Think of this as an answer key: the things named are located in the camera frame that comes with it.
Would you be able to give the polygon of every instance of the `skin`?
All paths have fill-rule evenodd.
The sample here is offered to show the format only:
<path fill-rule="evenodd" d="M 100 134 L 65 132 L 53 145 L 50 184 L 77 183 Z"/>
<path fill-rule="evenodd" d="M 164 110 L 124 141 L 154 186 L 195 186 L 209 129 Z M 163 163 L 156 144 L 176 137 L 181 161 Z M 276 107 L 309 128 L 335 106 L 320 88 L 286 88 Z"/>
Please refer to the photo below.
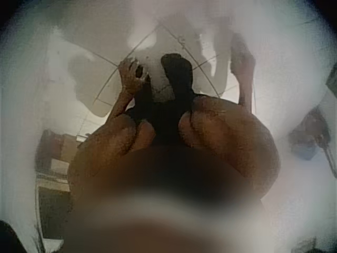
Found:
<path fill-rule="evenodd" d="M 229 163 L 262 197 L 277 177 L 279 156 L 269 130 L 251 113 L 255 59 L 240 36 L 236 35 L 232 44 L 231 71 L 240 85 L 239 104 L 197 97 L 192 112 L 181 117 L 179 131 L 187 146 L 211 151 Z M 120 63 L 123 88 L 117 102 L 106 123 L 79 147 L 70 164 L 68 181 L 74 203 L 86 202 L 88 196 L 99 196 L 96 175 L 109 170 L 109 175 L 117 181 L 118 160 L 132 151 L 149 147 L 155 137 L 150 123 L 143 121 L 136 126 L 123 114 L 148 75 L 144 69 L 142 76 L 136 77 L 139 65 L 131 59 Z"/>

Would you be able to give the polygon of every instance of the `person's left hand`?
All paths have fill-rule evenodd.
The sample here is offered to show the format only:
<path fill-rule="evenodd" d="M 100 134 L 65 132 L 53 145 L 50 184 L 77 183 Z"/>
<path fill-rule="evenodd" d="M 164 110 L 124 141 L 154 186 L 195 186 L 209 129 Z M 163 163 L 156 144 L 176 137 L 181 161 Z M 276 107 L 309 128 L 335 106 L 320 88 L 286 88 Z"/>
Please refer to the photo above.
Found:
<path fill-rule="evenodd" d="M 74 202 L 78 199 L 87 201 L 100 194 L 104 184 L 104 178 L 97 177 L 100 172 L 109 171 L 118 182 L 118 159 L 131 151 L 148 147 L 154 136 L 154 129 L 147 121 L 136 127 L 125 114 L 108 120 L 78 147 L 69 166 L 68 182 Z"/>
<path fill-rule="evenodd" d="M 136 73 L 138 68 L 142 70 L 140 76 L 137 76 Z M 148 76 L 147 69 L 143 65 L 140 65 L 137 59 L 124 59 L 118 66 L 118 71 L 121 76 L 122 89 L 131 95 L 135 95 L 143 87 Z"/>

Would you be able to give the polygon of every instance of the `person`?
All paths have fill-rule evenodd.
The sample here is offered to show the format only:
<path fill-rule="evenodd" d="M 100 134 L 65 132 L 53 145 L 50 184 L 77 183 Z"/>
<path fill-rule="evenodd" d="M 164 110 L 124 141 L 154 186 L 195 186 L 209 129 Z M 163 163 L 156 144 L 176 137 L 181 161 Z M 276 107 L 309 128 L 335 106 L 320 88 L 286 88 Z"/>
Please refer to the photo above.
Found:
<path fill-rule="evenodd" d="M 153 102 L 144 66 L 132 59 L 120 63 L 122 91 L 106 123 L 81 144 L 68 170 L 73 229 L 67 230 L 60 252 L 81 246 L 96 252 L 109 249 L 110 243 L 119 252 L 208 252 L 212 240 L 204 235 L 196 239 L 195 233 L 207 226 L 196 221 L 190 223 L 199 229 L 187 225 L 191 213 L 216 209 L 229 200 L 234 205 L 233 201 L 242 203 L 239 199 L 260 199 L 276 180 L 276 146 L 251 113 L 255 59 L 242 38 L 236 35 L 232 42 L 238 104 L 195 94 L 191 64 L 180 55 L 166 54 L 161 63 L 175 95 L 166 103 Z M 135 106 L 126 110 L 133 98 Z M 193 211 L 183 215 L 182 206 Z M 95 215 L 88 218 L 88 213 Z M 153 221 L 158 216 L 162 222 Z M 104 229 L 83 225 L 84 220 Z M 170 226 L 163 226 L 168 220 Z M 182 227 L 194 236 L 186 237 Z M 90 231 L 90 239 L 79 231 Z M 93 243 L 93 235 L 99 235 L 100 243 Z"/>

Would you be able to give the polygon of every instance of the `tile floor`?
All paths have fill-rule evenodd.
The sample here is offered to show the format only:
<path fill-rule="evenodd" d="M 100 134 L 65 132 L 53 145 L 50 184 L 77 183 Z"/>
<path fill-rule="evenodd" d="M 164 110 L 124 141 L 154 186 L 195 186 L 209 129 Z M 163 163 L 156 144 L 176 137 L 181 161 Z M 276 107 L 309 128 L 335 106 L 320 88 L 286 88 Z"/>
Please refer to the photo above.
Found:
<path fill-rule="evenodd" d="M 66 122 L 58 131 L 86 135 L 105 122 L 121 90 L 117 65 L 125 57 L 148 66 L 157 101 L 172 98 L 160 57 L 177 52 L 193 65 L 196 93 L 237 102 L 239 87 L 229 71 L 236 31 L 256 58 L 253 113 L 274 137 L 284 136 L 322 99 L 337 47 L 312 6 L 302 0 L 266 2 L 252 5 L 245 18 L 247 10 L 237 6 L 232 16 L 214 17 L 203 1 L 81 0 L 69 5 L 49 43 L 49 75 L 64 85 L 67 100 Z M 298 103 L 299 97 L 305 99 Z"/>

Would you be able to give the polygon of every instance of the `hand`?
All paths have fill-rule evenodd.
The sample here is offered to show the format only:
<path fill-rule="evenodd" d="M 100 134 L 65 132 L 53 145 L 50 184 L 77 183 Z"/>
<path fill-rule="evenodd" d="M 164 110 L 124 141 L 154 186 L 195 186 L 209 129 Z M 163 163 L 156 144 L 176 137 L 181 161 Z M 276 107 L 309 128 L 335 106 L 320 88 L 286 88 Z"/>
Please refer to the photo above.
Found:
<path fill-rule="evenodd" d="M 142 70 L 139 76 L 136 74 L 138 68 Z M 122 89 L 131 95 L 135 95 L 142 88 L 148 76 L 147 69 L 141 66 L 137 59 L 127 58 L 121 61 L 118 71 L 121 76 Z"/>
<path fill-rule="evenodd" d="M 264 195 L 279 171 L 279 156 L 269 130 L 251 113 L 232 102 L 199 97 L 192 114 L 179 122 L 184 142 L 217 155 Z"/>
<path fill-rule="evenodd" d="M 239 82 L 253 76 L 255 58 L 240 34 L 234 34 L 231 44 L 231 72 Z"/>
<path fill-rule="evenodd" d="M 109 172 L 116 184 L 121 178 L 116 163 L 131 151 L 146 148 L 155 136 L 154 129 L 147 121 L 138 128 L 127 115 L 108 120 L 83 142 L 68 170 L 68 182 L 74 202 L 88 201 L 98 196 L 104 189 L 105 178 L 100 174 Z"/>

